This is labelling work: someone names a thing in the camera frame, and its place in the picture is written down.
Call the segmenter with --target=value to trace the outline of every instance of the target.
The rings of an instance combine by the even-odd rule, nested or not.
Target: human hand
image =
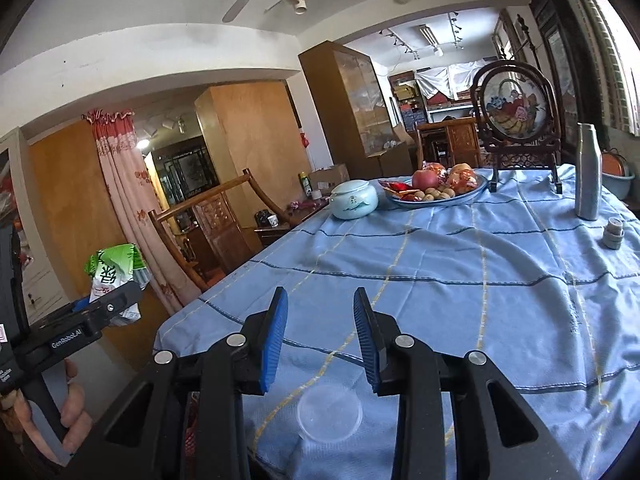
[[[78,366],[68,359],[65,359],[65,370],[68,379],[74,378],[78,374]],[[62,405],[60,412],[60,421],[65,428],[69,428],[65,439],[62,441],[63,449],[68,453],[75,453],[86,439],[91,431],[93,421],[89,414],[84,410],[84,390],[77,383],[70,383],[68,386],[68,396]],[[44,438],[31,420],[31,407],[24,398],[22,392],[18,392],[18,396],[14,403],[15,414],[22,424],[22,428],[27,436],[31,439],[34,446],[49,460],[59,463],[56,455],[44,441]]]

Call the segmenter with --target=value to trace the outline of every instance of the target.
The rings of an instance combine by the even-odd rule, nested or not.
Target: blue tablecloth
[[[319,212],[165,322],[156,348],[205,351],[283,286],[289,341],[271,391],[244,397],[250,448],[286,478],[387,480],[398,398],[375,396],[362,368],[352,302],[364,286],[374,309],[435,351],[486,352],[581,476],[599,478],[640,420],[640,229],[606,190],[598,220],[577,218],[575,170],[559,173],[562,196],[548,172],[503,171],[498,191],[472,205],[408,211],[383,203],[355,221]],[[610,216],[625,220],[618,251],[600,241]],[[340,444],[298,434],[297,400],[316,382],[344,384],[362,401],[360,429]]]

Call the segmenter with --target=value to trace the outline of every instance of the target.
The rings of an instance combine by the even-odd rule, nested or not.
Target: fruit plate
[[[400,200],[391,195],[385,189],[386,197],[389,199],[389,202],[394,204],[398,204],[400,207],[404,207],[405,209],[422,209],[423,207],[436,207],[436,206],[447,206],[447,205],[460,205],[460,204],[471,204],[475,202],[478,197],[482,194],[482,192],[486,189],[489,181],[482,175],[476,173],[476,178],[478,179],[478,187],[476,187],[473,191],[469,191],[464,195],[455,196],[452,198],[445,198],[443,200],[432,200],[431,202],[408,202],[406,200]],[[405,182],[406,184],[411,184],[411,179],[406,178],[401,180],[400,182]]]

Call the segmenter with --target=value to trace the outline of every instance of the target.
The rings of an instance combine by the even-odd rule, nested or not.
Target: silver screw
[[[246,343],[246,338],[242,334],[232,334],[226,338],[226,344],[229,346],[242,346]]]
[[[475,365],[483,365],[486,362],[486,355],[482,352],[474,351],[469,354],[469,360]]]
[[[155,355],[154,361],[159,365],[166,365],[169,364],[173,358],[174,355],[171,352],[168,350],[162,350]]]
[[[411,337],[410,335],[402,334],[396,337],[396,344],[400,348],[411,348],[414,345],[414,343],[415,343],[414,338]]]

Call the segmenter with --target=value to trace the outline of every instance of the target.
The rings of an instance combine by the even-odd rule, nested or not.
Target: curtain
[[[573,7],[596,64],[604,124],[640,136],[636,90],[640,52],[637,45],[607,0],[573,0]]]
[[[455,94],[471,87],[476,73],[488,62],[484,60],[468,63],[456,63],[441,68],[431,68],[415,73],[415,80],[420,92],[430,99],[442,92],[449,99],[456,99]]]
[[[200,290],[178,266],[148,218],[160,210],[146,170],[131,116],[125,110],[107,114],[89,112],[104,181],[127,242],[136,244],[152,274],[151,285],[170,315],[200,295]]]

